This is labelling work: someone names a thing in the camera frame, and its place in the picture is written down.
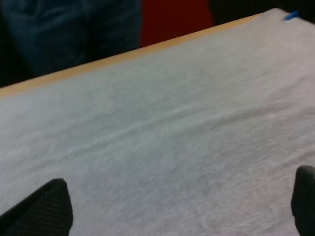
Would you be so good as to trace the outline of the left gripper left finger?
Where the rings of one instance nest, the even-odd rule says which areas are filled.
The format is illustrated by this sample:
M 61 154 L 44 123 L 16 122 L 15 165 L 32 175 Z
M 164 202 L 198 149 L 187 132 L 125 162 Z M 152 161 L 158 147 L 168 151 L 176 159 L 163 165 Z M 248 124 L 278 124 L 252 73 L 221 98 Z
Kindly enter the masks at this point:
M 2 236 L 67 236 L 73 210 L 67 183 L 52 179 L 0 216 Z

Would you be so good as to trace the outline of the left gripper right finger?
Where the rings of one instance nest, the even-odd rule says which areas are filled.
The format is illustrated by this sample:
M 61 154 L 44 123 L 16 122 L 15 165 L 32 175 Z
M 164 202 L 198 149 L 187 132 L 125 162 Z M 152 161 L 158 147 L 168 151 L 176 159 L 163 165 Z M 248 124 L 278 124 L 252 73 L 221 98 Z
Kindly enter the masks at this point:
M 315 168 L 299 166 L 296 170 L 291 211 L 301 236 L 315 235 Z

